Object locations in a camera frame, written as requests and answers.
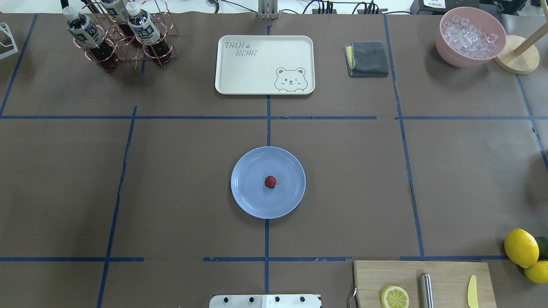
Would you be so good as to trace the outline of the red strawberry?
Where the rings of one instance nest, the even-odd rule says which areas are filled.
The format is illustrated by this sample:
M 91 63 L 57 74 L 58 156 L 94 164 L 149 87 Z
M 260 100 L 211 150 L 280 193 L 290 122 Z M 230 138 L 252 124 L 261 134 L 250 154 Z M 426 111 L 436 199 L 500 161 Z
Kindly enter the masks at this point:
M 276 184 L 277 184 L 277 179 L 274 176 L 269 175 L 268 177 L 265 178 L 265 181 L 264 181 L 265 187 L 269 189 L 274 189 L 276 187 Z

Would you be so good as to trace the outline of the blue round plate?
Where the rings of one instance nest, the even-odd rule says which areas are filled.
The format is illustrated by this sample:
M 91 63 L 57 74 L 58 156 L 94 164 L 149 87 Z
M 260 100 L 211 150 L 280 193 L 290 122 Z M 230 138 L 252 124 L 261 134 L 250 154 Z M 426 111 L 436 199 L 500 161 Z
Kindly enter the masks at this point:
M 261 219 L 280 218 L 303 199 L 307 178 L 299 160 L 272 146 L 244 154 L 233 168 L 230 186 L 236 203 Z

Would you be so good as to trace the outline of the grey folded cloth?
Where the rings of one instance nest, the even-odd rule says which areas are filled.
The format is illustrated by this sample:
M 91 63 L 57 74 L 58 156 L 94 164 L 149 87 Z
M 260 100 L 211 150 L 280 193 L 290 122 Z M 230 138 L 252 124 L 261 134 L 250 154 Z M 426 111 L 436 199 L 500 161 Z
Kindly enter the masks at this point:
M 344 46 L 348 75 L 352 78 L 387 77 L 385 45 L 381 41 L 355 41 Z

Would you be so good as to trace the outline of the dark tea bottle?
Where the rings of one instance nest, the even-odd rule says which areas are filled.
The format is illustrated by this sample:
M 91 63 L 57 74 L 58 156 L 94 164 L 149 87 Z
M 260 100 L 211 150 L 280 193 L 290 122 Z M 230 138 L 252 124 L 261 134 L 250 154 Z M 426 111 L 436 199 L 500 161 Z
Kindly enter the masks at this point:
M 122 34 L 127 37 L 134 37 L 135 33 L 128 24 L 129 13 L 126 10 L 124 0 L 100 0 L 103 8 L 108 12 L 110 18 L 118 25 Z
M 172 58 L 170 47 L 161 34 L 152 15 L 131 1 L 125 6 L 128 12 L 128 25 L 143 44 L 148 57 L 159 66 L 166 66 Z
M 87 15 L 72 6 L 65 6 L 62 14 L 67 20 L 67 31 L 106 72 L 117 68 L 115 49 L 105 40 L 104 32 Z

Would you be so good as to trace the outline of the wooden cutting board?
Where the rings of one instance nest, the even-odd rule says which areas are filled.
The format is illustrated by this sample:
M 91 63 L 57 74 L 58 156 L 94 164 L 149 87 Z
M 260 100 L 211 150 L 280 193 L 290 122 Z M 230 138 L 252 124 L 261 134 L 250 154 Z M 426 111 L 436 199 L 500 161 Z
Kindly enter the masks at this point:
M 480 308 L 497 306 L 487 263 L 447 261 L 354 261 L 359 308 L 381 308 L 381 293 L 397 285 L 409 295 L 410 308 L 422 306 L 420 274 L 431 276 L 435 308 L 467 308 L 468 282 L 477 278 Z

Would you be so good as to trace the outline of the halved lemon slice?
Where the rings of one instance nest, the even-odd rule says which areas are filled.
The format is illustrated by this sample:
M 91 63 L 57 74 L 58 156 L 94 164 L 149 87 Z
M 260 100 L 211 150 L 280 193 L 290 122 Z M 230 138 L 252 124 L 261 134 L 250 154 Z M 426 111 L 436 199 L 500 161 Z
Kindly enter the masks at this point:
M 408 308 L 410 303 L 407 291 L 397 285 L 385 287 L 379 301 L 384 308 Z

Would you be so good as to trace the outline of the pink bowl of ice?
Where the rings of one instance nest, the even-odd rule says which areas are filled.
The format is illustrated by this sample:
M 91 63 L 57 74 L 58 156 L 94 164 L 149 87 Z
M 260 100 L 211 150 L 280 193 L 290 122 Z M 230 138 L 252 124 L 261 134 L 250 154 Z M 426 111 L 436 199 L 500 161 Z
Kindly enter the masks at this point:
M 506 31 L 497 18 L 471 6 L 444 14 L 436 34 L 438 54 L 448 64 L 471 68 L 494 59 L 506 45 Z

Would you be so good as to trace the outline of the yellow plastic knife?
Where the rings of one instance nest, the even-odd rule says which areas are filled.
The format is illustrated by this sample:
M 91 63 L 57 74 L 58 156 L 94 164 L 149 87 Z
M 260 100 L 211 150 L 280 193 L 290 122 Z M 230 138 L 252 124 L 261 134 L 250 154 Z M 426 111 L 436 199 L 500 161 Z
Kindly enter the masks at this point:
M 468 279 L 467 305 L 470 308 L 478 308 L 477 277 L 471 275 Z

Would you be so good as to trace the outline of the yellow lemon upper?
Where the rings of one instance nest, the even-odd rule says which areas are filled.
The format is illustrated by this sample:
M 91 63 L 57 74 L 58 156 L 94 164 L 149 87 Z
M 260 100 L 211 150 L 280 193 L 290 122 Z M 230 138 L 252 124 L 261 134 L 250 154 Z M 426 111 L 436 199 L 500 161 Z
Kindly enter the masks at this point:
M 535 238 L 521 228 L 510 231 L 504 240 L 507 257 L 523 269 L 535 264 L 539 259 L 539 246 Z

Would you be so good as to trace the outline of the yellow lemon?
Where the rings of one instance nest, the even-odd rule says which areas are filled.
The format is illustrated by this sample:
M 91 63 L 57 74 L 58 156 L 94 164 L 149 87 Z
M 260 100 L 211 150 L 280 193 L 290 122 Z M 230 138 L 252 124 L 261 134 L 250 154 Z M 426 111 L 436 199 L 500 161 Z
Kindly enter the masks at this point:
M 536 284 L 548 284 L 548 261 L 537 261 L 530 267 L 523 269 L 529 281 Z
M 535 238 L 521 228 L 510 231 L 504 240 L 507 257 L 523 269 L 535 264 L 539 259 L 539 246 Z

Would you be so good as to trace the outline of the wooden cup stand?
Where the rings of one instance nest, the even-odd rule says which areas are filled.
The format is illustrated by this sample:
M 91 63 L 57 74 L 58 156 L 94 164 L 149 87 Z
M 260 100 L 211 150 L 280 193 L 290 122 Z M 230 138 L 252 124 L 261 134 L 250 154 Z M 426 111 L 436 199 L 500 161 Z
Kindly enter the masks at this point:
M 530 37 L 507 35 L 504 49 L 495 57 L 495 62 L 504 70 L 518 75 L 530 74 L 540 63 L 540 54 L 534 43 L 548 32 L 548 23 L 536 30 Z

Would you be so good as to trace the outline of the yellow lemon lower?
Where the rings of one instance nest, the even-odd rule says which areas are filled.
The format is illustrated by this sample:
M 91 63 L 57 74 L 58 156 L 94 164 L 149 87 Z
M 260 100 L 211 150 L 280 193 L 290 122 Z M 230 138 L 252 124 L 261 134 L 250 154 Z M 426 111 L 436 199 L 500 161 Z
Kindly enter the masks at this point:
M 537 261 L 530 267 L 523 269 L 529 281 L 536 284 L 548 284 L 548 261 Z

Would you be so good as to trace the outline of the white cup rack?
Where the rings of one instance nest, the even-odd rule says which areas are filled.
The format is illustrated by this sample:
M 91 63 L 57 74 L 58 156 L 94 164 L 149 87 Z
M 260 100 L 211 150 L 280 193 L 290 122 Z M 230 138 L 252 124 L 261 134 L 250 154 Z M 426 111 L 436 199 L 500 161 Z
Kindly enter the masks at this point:
M 8 58 L 19 52 L 15 37 L 7 23 L 0 23 L 0 59 Z

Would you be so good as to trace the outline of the aluminium frame post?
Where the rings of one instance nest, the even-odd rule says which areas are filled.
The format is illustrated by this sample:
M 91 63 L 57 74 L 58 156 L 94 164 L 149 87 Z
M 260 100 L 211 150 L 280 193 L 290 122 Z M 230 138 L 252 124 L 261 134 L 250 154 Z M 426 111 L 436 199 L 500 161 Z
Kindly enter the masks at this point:
M 258 0 L 259 20 L 276 20 L 278 16 L 278 0 Z

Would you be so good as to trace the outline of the white pillar mount base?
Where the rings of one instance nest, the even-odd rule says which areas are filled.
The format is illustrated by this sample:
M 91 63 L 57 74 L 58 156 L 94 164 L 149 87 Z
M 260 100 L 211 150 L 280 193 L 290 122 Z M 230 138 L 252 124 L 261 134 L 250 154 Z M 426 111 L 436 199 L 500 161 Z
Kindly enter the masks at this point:
M 322 299 L 316 294 L 247 294 L 217 295 L 210 308 L 321 308 Z

